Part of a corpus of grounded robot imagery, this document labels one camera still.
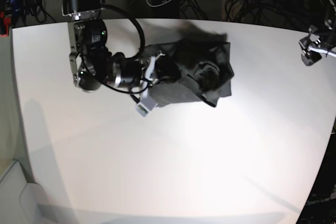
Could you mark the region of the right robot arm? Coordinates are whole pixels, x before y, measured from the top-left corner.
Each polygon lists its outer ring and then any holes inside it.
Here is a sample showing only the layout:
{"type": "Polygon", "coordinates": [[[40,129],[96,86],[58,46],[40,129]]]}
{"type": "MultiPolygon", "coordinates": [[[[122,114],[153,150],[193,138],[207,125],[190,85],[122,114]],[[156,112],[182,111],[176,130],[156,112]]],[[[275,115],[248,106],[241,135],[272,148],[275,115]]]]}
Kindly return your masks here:
{"type": "Polygon", "coordinates": [[[105,0],[63,0],[62,15],[71,17],[69,63],[74,85],[83,91],[92,92],[105,86],[127,95],[145,94],[156,84],[176,82],[181,77],[166,50],[160,45],[145,45],[140,23],[105,0]],[[135,26],[140,46],[134,56],[127,58],[121,52],[109,51],[108,30],[100,18],[102,10],[114,11],[135,26]]]}

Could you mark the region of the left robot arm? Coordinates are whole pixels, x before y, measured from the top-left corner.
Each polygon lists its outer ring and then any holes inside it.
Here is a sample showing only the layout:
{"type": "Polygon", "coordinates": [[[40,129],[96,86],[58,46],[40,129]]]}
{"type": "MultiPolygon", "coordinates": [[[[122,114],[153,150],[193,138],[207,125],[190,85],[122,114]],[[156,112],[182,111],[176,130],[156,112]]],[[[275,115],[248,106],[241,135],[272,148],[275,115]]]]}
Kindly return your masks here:
{"type": "Polygon", "coordinates": [[[319,0],[318,14],[323,22],[313,22],[308,35],[299,40],[301,60],[306,66],[317,63],[322,57],[335,57],[335,0],[319,0]]]}

